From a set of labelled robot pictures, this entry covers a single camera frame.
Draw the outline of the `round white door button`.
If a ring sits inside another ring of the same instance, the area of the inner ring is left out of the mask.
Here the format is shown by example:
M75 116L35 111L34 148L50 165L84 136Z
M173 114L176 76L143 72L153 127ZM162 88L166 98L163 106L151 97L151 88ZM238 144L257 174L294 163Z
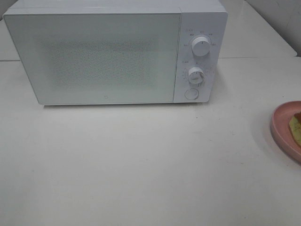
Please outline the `round white door button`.
M197 89L189 89L185 92L185 97L188 100L195 100L199 96L199 91Z

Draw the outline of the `pink round plate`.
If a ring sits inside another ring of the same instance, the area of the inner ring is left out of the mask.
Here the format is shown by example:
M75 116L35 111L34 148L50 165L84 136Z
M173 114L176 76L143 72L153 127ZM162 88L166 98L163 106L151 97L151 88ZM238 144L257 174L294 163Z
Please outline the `pink round plate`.
M279 105L273 112L270 131L278 147L297 163L301 163L301 145L293 137L289 122L301 112L300 101L290 101Z

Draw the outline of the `white bread sandwich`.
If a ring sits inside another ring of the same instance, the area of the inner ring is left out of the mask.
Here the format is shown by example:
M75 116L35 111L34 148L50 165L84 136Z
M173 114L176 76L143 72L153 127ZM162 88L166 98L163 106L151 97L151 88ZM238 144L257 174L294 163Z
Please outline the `white bread sandwich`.
M296 143L301 145L301 113L296 113L289 121L291 134Z

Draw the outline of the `white lower timer knob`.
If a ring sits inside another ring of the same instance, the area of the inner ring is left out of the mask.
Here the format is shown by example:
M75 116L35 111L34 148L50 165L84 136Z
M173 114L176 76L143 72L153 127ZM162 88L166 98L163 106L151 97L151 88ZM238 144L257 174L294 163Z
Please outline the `white lower timer knob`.
M199 67L192 67L188 70L188 80L190 84L201 84L204 80L204 72Z

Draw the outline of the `white upper power knob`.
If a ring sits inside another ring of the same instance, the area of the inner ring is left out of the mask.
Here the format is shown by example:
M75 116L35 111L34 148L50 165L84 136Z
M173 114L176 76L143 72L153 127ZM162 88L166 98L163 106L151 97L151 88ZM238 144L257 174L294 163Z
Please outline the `white upper power knob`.
M191 42L191 49L195 56L203 57L210 52L211 40L209 37L201 35L194 38Z

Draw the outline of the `white microwave oven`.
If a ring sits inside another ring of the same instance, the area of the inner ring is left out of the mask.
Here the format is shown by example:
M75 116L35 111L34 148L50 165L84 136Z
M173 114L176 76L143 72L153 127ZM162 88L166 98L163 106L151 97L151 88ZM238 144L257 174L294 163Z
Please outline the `white microwave oven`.
M228 19L225 8L217 0L19 0L8 8L3 19L7 15L124 14L180 15L174 97L172 102L167 103L207 102ZM201 35L211 40L210 52L205 56L195 56L191 49L191 42ZM192 67L199 67L203 70L204 80L201 84L189 83L188 70ZM197 99L188 100L185 97L185 92L189 89L199 91Z

